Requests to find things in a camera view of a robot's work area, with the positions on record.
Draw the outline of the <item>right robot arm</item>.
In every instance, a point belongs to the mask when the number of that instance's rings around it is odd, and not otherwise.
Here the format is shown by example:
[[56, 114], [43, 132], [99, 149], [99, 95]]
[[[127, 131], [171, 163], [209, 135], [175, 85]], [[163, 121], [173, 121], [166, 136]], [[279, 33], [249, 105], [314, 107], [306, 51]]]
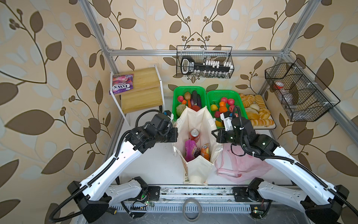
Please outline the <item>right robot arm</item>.
[[304, 213], [315, 224], [336, 224], [344, 208], [354, 214], [358, 210], [347, 201], [349, 190], [333, 185], [294, 159], [277, 141], [265, 134], [257, 134], [251, 121], [241, 115], [235, 106], [232, 112], [220, 114], [223, 128], [212, 131], [217, 143], [240, 146], [243, 158], [252, 156], [280, 170], [299, 188], [299, 191], [276, 186], [262, 178], [254, 178], [246, 191], [239, 194], [257, 202], [270, 200], [282, 203]]

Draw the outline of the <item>cream canvas tote bag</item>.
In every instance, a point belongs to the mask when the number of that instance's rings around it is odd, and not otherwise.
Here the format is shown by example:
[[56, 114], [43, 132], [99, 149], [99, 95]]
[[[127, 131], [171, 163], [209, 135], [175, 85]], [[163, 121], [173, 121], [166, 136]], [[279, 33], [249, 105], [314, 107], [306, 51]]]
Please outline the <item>cream canvas tote bag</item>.
[[[186, 108], [182, 115], [174, 123], [178, 129], [178, 140], [173, 144], [175, 155], [179, 155], [184, 167], [183, 183], [191, 185], [207, 185], [207, 180], [217, 158], [223, 151], [223, 145], [217, 143], [211, 132], [216, 130], [214, 119], [209, 110], [204, 107], [198, 112], [191, 108]], [[196, 143], [201, 149], [204, 144], [209, 143], [210, 161], [199, 155], [194, 160], [187, 162], [185, 160], [185, 142], [190, 140], [189, 133], [192, 129], [198, 129], [200, 140]]]

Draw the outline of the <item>pink plastic grocery bag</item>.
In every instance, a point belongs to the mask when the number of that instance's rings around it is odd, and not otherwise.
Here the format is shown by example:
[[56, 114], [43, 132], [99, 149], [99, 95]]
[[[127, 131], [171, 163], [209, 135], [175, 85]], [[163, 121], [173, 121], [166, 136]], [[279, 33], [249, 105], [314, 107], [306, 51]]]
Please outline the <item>pink plastic grocery bag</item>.
[[229, 181], [242, 184], [256, 177], [262, 177], [273, 167], [258, 158], [244, 154], [241, 146], [223, 144], [220, 163], [215, 162], [216, 173]]

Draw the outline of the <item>red soda can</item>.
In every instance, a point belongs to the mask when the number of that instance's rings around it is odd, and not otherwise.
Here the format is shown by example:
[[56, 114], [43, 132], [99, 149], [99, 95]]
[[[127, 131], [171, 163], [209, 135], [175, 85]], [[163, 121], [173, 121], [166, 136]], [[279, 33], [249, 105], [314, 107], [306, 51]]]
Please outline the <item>red soda can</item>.
[[196, 143], [199, 142], [200, 140], [200, 132], [198, 129], [192, 129], [189, 133], [189, 136], [190, 136], [190, 140], [191, 141], [195, 141]]

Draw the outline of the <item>orange Fox's candy bag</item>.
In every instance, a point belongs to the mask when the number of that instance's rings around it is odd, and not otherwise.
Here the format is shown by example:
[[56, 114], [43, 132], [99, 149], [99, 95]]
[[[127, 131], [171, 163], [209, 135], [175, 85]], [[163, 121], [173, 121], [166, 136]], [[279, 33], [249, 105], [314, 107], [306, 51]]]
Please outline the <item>orange Fox's candy bag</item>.
[[211, 158], [209, 146], [210, 146], [209, 143], [204, 144], [200, 150], [201, 156], [204, 157], [207, 161], [210, 161], [210, 158]]

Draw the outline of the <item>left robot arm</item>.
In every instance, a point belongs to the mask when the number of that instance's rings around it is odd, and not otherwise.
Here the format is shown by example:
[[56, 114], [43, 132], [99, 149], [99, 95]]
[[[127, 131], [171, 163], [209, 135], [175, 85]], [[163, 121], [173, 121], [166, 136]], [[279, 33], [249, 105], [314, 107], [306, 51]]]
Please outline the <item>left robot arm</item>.
[[176, 143], [178, 129], [173, 126], [173, 114], [166, 110], [153, 110], [155, 116], [143, 126], [137, 124], [119, 139], [116, 151], [100, 168], [81, 182], [68, 185], [70, 196], [60, 203], [49, 215], [49, 222], [57, 223], [83, 215], [93, 223], [105, 213], [115, 214], [112, 204], [145, 194], [148, 185], [141, 177], [117, 186], [111, 192], [110, 185], [124, 169], [156, 143]]

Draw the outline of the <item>magenta snack bag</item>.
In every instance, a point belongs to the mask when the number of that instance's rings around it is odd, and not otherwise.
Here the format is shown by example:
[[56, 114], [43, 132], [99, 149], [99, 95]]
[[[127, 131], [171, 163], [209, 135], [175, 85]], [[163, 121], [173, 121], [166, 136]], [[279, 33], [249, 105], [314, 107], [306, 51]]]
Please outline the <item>magenta snack bag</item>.
[[185, 160], [190, 162], [200, 155], [200, 149], [197, 147], [196, 142], [187, 140], [185, 142]]

